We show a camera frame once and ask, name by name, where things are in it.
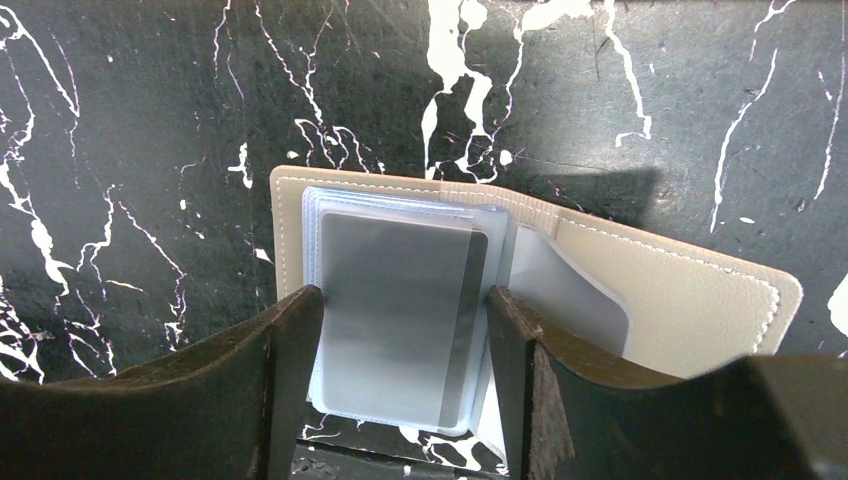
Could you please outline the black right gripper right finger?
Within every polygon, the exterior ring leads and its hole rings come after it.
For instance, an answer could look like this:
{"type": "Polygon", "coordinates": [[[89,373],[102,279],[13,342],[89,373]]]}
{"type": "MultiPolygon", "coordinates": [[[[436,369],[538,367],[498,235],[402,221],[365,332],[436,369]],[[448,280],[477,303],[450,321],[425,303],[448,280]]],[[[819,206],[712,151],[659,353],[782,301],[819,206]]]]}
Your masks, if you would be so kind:
{"type": "Polygon", "coordinates": [[[513,479],[843,479],[847,362],[745,356],[692,379],[556,326],[503,287],[489,345],[513,479]]]}

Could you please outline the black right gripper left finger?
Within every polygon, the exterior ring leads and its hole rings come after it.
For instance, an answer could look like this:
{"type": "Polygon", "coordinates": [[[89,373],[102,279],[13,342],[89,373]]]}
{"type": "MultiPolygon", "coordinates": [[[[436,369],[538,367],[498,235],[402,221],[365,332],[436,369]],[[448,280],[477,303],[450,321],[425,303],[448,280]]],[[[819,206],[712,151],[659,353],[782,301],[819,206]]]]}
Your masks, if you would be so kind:
{"type": "Polygon", "coordinates": [[[106,379],[1,384],[5,479],[286,479],[322,327],[307,285],[106,379]]]}

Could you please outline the grey credit card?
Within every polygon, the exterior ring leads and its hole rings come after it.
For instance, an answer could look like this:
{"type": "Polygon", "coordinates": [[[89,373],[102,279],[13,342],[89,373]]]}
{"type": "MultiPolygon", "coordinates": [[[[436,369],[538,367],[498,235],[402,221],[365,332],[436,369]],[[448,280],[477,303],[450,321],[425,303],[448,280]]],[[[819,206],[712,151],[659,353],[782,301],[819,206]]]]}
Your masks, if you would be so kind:
{"type": "Polygon", "coordinates": [[[478,229],[326,215],[315,409],[448,434],[466,430],[488,246],[478,229]]]}

